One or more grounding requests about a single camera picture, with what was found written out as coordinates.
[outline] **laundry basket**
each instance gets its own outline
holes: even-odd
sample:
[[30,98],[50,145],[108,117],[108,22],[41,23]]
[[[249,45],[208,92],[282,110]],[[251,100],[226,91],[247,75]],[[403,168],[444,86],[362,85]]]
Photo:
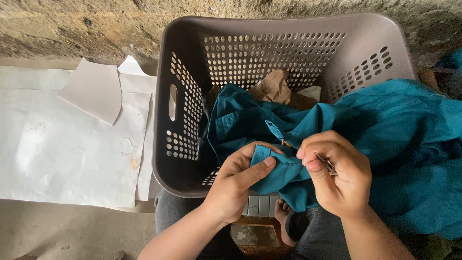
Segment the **laundry basket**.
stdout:
[[321,86],[321,102],[331,104],[389,79],[417,80],[399,25],[381,14],[176,19],[162,35],[155,98],[152,162],[164,189],[205,197],[215,179],[214,159],[197,161],[202,96],[228,82],[248,89],[278,68],[290,72],[292,90]]

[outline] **gray jeans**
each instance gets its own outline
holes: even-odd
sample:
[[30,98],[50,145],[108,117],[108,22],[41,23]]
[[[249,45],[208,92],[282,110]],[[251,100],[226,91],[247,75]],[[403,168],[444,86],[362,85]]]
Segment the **gray jeans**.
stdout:
[[[156,231],[160,234],[186,214],[197,208],[204,198],[180,198],[162,190],[154,202]],[[205,246],[197,259],[245,259],[230,235],[231,225],[220,230]],[[297,244],[289,252],[288,260],[348,260],[347,242],[340,218],[322,207],[306,212],[292,211],[286,222],[287,234]]]

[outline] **stone wall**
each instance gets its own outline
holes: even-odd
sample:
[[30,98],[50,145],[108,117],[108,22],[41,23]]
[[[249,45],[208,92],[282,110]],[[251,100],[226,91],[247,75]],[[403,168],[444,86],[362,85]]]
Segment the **stone wall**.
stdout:
[[0,57],[158,57],[175,18],[314,17],[381,12],[403,27],[414,62],[432,66],[462,46],[460,0],[0,0]]

